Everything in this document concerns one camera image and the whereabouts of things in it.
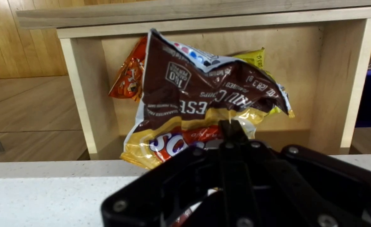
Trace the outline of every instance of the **brown candy bag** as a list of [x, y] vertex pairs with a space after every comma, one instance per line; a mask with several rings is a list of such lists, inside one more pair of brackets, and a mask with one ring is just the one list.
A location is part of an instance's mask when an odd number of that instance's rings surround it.
[[232, 57], [213, 55], [148, 36], [144, 91], [136, 123], [121, 157], [151, 169], [188, 146], [222, 139], [220, 120], [239, 120], [249, 137], [265, 116], [293, 116], [285, 91], [264, 70]]

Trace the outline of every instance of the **white countertop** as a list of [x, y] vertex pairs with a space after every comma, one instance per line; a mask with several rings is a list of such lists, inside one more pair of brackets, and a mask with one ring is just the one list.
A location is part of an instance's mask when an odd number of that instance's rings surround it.
[[[371, 155], [337, 157], [371, 170]], [[102, 226], [102, 200], [143, 173], [120, 160], [0, 163], [0, 226]]]

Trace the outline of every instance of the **black plastic part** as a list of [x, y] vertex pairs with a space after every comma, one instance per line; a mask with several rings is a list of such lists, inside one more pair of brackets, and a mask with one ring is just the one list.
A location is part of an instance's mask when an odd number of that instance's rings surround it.
[[371, 226], [362, 221], [371, 217], [371, 171], [302, 146], [279, 155], [249, 141], [237, 121], [221, 127], [218, 149], [188, 147], [109, 197], [104, 224], [170, 226], [202, 202], [183, 226], [319, 226], [324, 214], [338, 227]]

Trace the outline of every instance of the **candy bag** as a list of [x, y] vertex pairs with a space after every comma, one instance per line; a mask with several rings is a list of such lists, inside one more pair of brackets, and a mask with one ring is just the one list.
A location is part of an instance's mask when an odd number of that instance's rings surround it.
[[235, 54], [235, 58], [242, 59], [246, 63], [255, 65], [260, 69], [264, 68], [264, 48], [257, 49], [257, 50], [252, 50], [252, 52], [244, 52], [244, 53], [239, 53]]
[[270, 112], [292, 116], [285, 91], [257, 67], [148, 35], [148, 59], [135, 126], [121, 159], [153, 169], [188, 146], [220, 141], [221, 120], [239, 120], [254, 137]]
[[140, 38], [134, 50], [120, 67], [109, 96], [116, 98], [139, 99], [141, 93], [141, 75], [144, 73], [146, 36]]

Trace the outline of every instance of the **orange candy wrapper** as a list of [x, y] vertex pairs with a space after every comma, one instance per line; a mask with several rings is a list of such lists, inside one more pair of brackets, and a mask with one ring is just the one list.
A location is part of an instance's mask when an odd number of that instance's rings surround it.
[[109, 92], [110, 97], [139, 99], [146, 55], [146, 43], [146, 36], [139, 39], [131, 54], [120, 67], [116, 79]]

